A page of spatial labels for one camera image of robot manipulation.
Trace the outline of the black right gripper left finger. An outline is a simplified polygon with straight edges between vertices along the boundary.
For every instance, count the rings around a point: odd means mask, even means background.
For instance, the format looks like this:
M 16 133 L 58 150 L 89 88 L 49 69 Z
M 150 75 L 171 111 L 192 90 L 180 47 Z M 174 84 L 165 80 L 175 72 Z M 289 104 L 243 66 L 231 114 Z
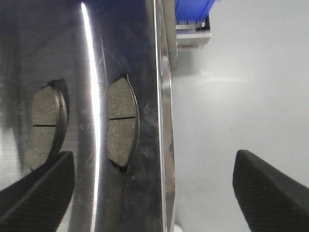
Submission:
M 74 160 L 62 151 L 0 192 L 2 232 L 55 232 L 74 190 Z

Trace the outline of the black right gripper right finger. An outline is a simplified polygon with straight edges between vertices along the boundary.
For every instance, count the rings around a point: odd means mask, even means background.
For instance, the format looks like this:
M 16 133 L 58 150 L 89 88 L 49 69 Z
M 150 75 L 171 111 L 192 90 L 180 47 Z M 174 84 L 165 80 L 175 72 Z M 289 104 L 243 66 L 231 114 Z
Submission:
M 252 232 L 309 230 L 309 189 L 254 153 L 237 152 L 232 185 Z

